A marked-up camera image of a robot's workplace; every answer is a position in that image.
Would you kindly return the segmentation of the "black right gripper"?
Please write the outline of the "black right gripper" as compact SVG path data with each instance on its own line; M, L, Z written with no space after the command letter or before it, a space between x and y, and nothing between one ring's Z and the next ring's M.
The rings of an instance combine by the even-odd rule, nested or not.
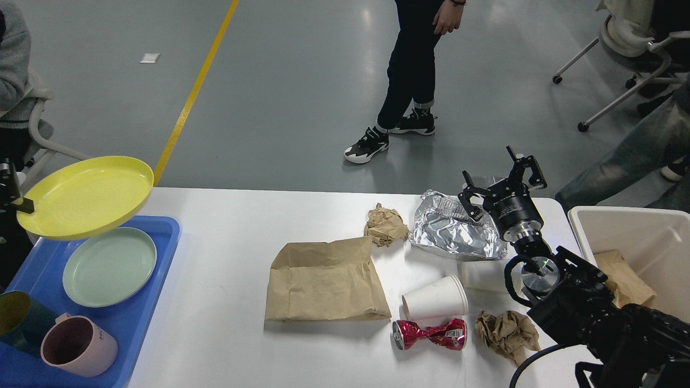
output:
M511 147L507 147L507 151L513 160L508 182L483 188L476 186L471 175L463 171L465 187L459 193L459 201L473 221L480 221L487 212L503 241L518 241L528 233L541 231L544 226L529 191L545 189L548 184L533 155L515 153ZM526 170L532 172L527 183L524 182ZM472 197L480 197L481 205L473 204Z

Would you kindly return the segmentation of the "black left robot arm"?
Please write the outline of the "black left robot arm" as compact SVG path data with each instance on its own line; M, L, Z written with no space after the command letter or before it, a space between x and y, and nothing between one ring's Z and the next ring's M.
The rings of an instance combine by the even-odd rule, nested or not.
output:
M15 165L7 157L1 159L1 207L2 210L13 208L27 214L35 211L34 202L20 191Z

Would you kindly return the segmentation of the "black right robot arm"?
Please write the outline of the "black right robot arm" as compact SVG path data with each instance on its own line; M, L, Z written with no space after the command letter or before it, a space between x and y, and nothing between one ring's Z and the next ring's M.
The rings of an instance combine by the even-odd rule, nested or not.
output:
M636 303L616 307L596 265L550 248L530 196L547 186L542 170L534 156L507 151L513 166L506 178L481 188L464 171L458 199L474 221L491 218L499 238L513 246L515 256L503 267L506 290L555 341L522 362L509 385L542 356L584 345L599 363L576 363L580 387L688 387L688 323Z

